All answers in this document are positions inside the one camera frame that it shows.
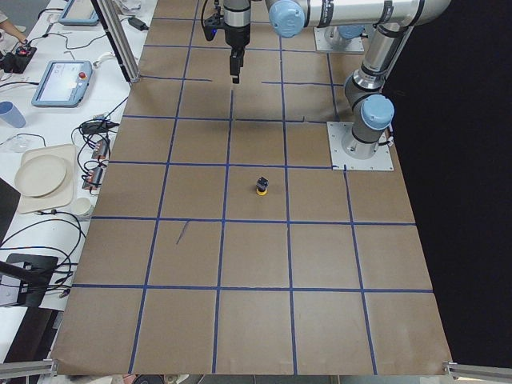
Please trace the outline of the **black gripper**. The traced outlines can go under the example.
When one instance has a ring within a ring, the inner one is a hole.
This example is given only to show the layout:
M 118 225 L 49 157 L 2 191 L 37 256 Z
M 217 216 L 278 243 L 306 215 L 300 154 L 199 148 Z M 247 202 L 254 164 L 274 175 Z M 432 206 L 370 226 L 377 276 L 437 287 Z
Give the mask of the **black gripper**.
M 230 52 L 230 76 L 232 83 L 239 83 L 244 66 L 244 48 L 250 43 L 250 0 L 225 0 L 223 9 L 225 40 L 233 48 Z

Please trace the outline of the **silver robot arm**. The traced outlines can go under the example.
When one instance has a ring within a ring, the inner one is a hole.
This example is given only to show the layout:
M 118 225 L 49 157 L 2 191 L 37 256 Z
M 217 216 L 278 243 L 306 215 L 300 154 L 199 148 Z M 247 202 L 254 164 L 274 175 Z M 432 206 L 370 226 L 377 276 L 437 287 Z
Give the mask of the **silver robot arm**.
M 366 25 L 375 27 L 359 69 L 349 76 L 345 91 L 351 107 L 356 99 L 379 92 L 393 62 L 400 55 L 407 34 L 416 25 L 440 16 L 449 1 L 267 1 L 270 24 L 283 38 L 292 38 L 307 27 Z M 203 28 L 225 31 L 231 47 L 230 75 L 239 83 L 245 48 L 250 43 L 251 2 L 216 1 L 216 13 Z

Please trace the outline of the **person forearm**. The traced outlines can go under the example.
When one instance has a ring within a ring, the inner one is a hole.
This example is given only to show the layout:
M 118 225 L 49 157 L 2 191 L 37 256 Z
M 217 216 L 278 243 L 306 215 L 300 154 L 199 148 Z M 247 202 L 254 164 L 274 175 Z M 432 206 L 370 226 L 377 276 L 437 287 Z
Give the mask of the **person forearm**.
M 9 19 L 5 19 L 0 22 L 0 27 L 8 35 L 15 37 L 20 43 L 26 42 L 26 36 L 19 28 L 16 27 Z

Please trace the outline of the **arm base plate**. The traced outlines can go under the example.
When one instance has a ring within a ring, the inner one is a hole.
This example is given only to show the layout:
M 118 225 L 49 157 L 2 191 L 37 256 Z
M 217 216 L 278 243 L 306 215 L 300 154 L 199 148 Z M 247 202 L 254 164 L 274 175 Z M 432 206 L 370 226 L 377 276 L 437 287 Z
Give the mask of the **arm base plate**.
M 363 54 L 364 25 L 314 28 L 316 51 L 340 54 Z
M 333 170 L 394 170 L 385 132 L 377 142 L 366 144 L 353 136 L 352 122 L 328 122 L 326 126 Z

